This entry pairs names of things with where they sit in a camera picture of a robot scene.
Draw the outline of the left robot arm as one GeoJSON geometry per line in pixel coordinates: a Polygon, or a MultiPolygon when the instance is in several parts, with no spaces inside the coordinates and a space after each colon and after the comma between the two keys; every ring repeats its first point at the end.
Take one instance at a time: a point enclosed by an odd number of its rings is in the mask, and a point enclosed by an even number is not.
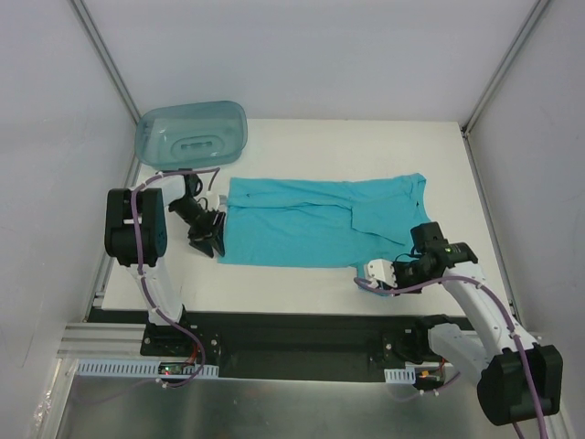
{"type": "Polygon", "coordinates": [[[133,188],[108,192],[104,230],[106,253],[132,275],[147,307],[141,354],[199,358],[205,345],[189,325],[186,308],[165,263],[165,215],[175,213],[187,226],[189,245],[203,255],[225,255],[227,214],[207,193],[219,172],[159,171],[133,188]]]}

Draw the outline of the teal t shirt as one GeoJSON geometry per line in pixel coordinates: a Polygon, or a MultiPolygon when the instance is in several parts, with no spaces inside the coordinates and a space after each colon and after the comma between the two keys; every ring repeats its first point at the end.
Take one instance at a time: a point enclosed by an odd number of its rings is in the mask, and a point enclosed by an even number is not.
{"type": "Polygon", "coordinates": [[[429,222],[425,176],[363,181],[234,177],[229,183],[225,253],[231,265],[304,269],[403,261],[410,231],[429,222]]]}

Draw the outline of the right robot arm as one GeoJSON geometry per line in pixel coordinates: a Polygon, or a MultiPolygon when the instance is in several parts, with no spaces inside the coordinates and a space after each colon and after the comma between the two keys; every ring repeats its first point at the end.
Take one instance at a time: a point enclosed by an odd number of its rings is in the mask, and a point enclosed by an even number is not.
{"type": "Polygon", "coordinates": [[[541,345],[491,290],[476,255],[464,242],[450,243],[436,222],[411,230],[416,257],[395,262],[395,286],[402,294],[440,284],[464,311],[477,334],[467,337],[449,317],[420,317],[395,352],[412,363],[439,356],[476,388],[494,425],[530,419],[545,424],[560,408],[563,359],[552,345],[541,345]]]}

